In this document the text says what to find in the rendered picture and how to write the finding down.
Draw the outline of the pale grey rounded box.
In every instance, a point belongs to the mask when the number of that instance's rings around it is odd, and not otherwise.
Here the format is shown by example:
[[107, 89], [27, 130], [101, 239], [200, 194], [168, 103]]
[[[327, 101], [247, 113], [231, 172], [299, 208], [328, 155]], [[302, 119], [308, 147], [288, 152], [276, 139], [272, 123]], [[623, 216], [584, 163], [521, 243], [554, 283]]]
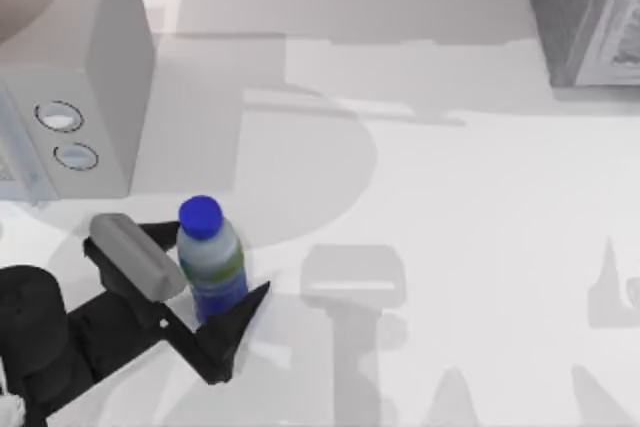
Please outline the pale grey rounded box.
[[99, 214], [89, 225], [90, 238], [149, 301], [166, 302], [181, 294], [187, 281], [181, 268], [122, 213]]

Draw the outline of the blue capped plastic bottle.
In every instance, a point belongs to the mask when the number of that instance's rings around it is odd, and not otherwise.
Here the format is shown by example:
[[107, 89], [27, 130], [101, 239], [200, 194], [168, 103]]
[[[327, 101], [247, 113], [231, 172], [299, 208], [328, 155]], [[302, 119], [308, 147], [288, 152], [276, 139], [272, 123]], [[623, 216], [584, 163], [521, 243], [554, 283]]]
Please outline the blue capped plastic bottle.
[[196, 319], [225, 312], [248, 293], [242, 242], [212, 197], [196, 195], [178, 209], [177, 256], [190, 286]]

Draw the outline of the small round microwave knob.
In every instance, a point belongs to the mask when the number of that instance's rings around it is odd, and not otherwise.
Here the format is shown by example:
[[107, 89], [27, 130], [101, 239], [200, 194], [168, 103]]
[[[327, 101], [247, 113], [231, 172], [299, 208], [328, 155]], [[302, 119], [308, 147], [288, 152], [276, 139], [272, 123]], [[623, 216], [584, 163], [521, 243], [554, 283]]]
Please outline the small round microwave knob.
[[99, 164], [97, 152], [82, 143], [57, 146], [53, 150], [53, 157], [63, 167], [74, 171], [88, 171]]

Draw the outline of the grey cabinet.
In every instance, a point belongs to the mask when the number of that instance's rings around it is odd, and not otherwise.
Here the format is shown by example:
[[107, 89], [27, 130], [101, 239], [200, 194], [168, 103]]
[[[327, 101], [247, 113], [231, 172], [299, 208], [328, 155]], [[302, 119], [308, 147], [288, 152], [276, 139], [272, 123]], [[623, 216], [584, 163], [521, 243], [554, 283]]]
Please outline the grey cabinet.
[[529, 0], [555, 87], [640, 87], [640, 0]]

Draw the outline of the pale microwave door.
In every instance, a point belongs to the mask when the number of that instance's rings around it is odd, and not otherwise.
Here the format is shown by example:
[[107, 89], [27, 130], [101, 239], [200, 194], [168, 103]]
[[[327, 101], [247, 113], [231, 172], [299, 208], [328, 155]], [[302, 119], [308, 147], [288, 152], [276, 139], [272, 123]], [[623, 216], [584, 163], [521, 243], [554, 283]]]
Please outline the pale microwave door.
[[0, 158], [9, 180], [0, 180], [0, 200], [31, 205], [59, 197], [8, 89], [0, 82]]

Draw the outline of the pale microwave oven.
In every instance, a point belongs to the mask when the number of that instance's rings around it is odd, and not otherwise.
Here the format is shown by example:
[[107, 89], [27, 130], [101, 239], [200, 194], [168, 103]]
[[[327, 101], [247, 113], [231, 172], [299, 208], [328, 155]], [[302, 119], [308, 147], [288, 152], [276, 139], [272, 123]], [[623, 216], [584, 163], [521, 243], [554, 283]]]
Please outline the pale microwave oven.
[[[62, 199], [120, 198], [131, 187], [149, 102], [155, 48], [143, 0], [0, 0], [0, 82]], [[42, 126], [34, 107], [74, 105], [84, 125]], [[53, 157], [82, 143], [99, 164], [74, 171]]]

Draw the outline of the large round microwave knob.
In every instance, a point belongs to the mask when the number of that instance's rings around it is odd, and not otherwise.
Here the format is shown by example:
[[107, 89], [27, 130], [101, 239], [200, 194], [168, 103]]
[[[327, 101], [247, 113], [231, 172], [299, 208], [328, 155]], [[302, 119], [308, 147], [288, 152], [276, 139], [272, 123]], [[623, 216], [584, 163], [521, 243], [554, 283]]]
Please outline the large round microwave knob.
[[39, 103], [34, 115], [45, 128], [59, 133], [71, 133], [84, 125], [82, 113], [72, 104], [54, 100]]

